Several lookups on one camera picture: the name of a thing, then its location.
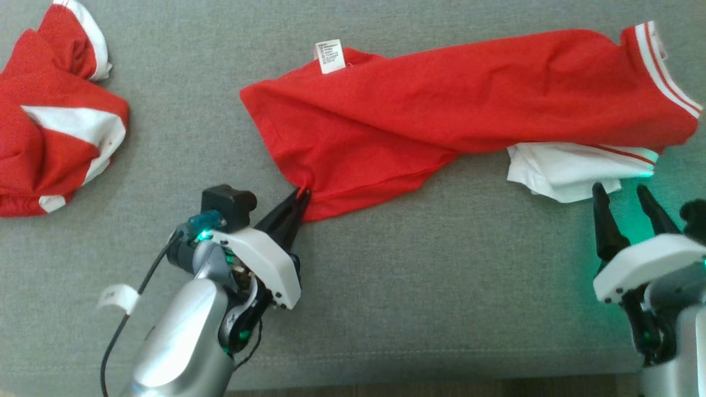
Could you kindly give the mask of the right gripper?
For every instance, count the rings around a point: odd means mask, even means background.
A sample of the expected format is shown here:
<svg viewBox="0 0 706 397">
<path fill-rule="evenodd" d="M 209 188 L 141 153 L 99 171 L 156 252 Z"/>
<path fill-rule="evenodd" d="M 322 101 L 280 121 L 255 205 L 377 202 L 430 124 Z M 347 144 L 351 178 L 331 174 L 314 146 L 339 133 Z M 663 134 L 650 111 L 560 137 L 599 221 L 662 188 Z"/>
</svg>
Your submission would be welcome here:
<svg viewBox="0 0 706 397">
<path fill-rule="evenodd" d="M 607 263 L 593 279 L 593 291 L 598 301 L 624 311 L 645 364 L 663 364 L 676 356 L 678 315 L 704 305 L 704 245 L 682 235 L 645 184 L 636 191 L 656 237 L 630 246 L 603 184 L 593 184 L 597 256 Z"/>
</svg>

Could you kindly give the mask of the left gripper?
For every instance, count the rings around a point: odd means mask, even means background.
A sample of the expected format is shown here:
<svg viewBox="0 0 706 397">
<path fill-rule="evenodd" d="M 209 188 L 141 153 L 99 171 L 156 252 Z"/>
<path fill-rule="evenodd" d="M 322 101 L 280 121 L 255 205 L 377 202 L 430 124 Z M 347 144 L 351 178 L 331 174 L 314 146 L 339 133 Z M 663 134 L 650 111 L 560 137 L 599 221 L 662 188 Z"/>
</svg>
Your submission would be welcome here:
<svg viewBox="0 0 706 397">
<path fill-rule="evenodd" d="M 297 188 L 255 229 L 232 234 L 210 232 L 212 241 L 225 253 L 228 275 L 233 279 L 224 285 L 228 304 L 218 332 L 228 353 L 247 347 L 265 310 L 272 306 L 293 309 L 302 296 L 295 258 L 287 251 L 292 249 L 310 200 L 310 191 Z"/>
</svg>

